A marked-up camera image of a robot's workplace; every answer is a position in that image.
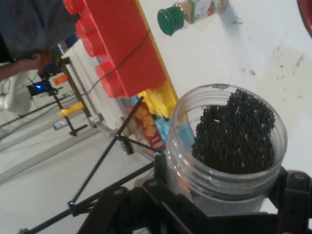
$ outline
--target green bottle cap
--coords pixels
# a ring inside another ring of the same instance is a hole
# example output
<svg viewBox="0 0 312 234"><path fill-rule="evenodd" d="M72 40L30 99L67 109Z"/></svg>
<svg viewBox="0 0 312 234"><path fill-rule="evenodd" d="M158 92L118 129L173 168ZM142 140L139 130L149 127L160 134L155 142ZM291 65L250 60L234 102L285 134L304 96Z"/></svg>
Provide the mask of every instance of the green bottle cap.
<svg viewBox="0 0 312 234"><path fill-rule="evenodd" d="M161 30L169 36L184 26L183 12L177 6L158 11L157 20Z"/></svg>

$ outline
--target person's arm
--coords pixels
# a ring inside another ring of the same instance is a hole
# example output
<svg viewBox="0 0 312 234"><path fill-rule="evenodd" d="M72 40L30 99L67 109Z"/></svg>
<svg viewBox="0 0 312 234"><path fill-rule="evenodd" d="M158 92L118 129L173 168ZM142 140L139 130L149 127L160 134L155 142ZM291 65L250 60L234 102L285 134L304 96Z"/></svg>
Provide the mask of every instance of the person's arm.
<svg viewBox="0 0 312 234"><path fill-rule="evenodd" d="M0 67L0 81L28 70L42 70L51 61L51 54L35 54Z"/></svg>

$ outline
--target gray shirt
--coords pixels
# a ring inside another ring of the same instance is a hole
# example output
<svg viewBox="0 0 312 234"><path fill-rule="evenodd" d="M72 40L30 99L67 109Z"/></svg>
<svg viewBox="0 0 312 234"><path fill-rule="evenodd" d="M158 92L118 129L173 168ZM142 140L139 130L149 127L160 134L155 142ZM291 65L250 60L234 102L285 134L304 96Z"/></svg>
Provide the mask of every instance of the gray shirt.
<svg viewBox="0 0 312 234"><path fill-rule="evenodd" d="M48 51L75 31L62 0L0 0L0 33L12 58Z"/></svg>

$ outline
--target clear plastic jar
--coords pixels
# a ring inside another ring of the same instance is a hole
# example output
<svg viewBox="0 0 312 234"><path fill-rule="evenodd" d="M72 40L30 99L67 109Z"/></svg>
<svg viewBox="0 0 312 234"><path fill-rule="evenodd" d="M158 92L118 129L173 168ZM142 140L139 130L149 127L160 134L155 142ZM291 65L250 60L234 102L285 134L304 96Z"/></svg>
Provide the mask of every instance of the clear plastic jar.
<svg viewBox="0 0 312 234"><path fill-rule="evenodd" d="M259 211L273 185L287 148L286 128L274 108L261 97L275 115L271 142L274 165L266 171L232 175L216 171L192 156L197 124L205 106L226 105L239 87L212 84L197 87L185 94L175 107L167 145L167 181L175 193L185 194L207 215L237 215Z"/></svg>

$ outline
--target jar rim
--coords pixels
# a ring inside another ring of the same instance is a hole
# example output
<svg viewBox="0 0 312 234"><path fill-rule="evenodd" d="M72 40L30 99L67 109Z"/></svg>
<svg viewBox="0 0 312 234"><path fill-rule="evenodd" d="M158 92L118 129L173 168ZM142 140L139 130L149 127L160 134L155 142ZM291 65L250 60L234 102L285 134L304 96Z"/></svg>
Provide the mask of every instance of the jar rim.
<svg viewBox="0 0 312 234"><path fill-rule="evenodd" d="M284 155L285 155L285 152L286 152L286 149L287 149L287 145L288 145L288 136L287 136L287 131L286 131L286 127L285 127L285 124L284 122L282 121L280 115L278 114L278 112L266 101L264 100L262 97L260 97L259 95L247 90L247 89L244 89L244 88L241 88L241 87L238 87L238 86L235 86L235 85L230 85L230 84L222 84L222 83L215 83L215 84L208 84L208 85L203 85L203 86L198 86L190 91L188 91L186 94L184 94L179 102L177 103L177 105L175 106L175 109L174 109L174 112L173 112L173 117L172 117L172 123L171 125L173 126L173 128L170 128L170 134L172 136L175 136L175 130L176 130L176 126L178 124L178 121L179 119L177 119L178 117L178 111L181 107L181 105L183 105L183 101L185 101L187 98L189 98L189 96L191 94L193 94L194 92L196 92L197 90L199 89L202 89L202 88L208 88L208 87L212 87L212 88L218 88L220 90L224 90L224 89L227 89L227 88L235 88L235 89L240 89L242 91L245 91L251 95L253 95L255 98L263 101L264 104L266 104L274 113L274 115L276 116L276 118L278 118L278 120L280 121L281 123L281 127L284 131L284 140L285 140L285 147L283 149L283 156L277 160L276 162L274 162L274 165L272 167L270 167L269 169L265 170L265 171L262 171L262 172L258 172L258 173L250 173L250 174L243 174L243 175L237 175L237 174L230 174L230 173L226 173L226 172L221 172L221 171L218 171L216 169L213 169L205 164L203 164L202 162L200 162L199 160L197 160L195 157L192 156L192 154L190 154L190 152L185 148L184 144L181 142L181 140L176 137L176 143L177 143L177 147L180 148L180 151L183 151L183 155L186 159L188 159L189 161L191 161L196 167L200 168L201 170L209 170L210 174L212 175L217 175L218 177L220 178L228 178L230 180L242 180L242 179L256 179L256 178L259 178L259 177L263 177L267 174L270 174L270 173L273 173L277 167L279 167L282 163L282 160L284 158Z"/></svg>

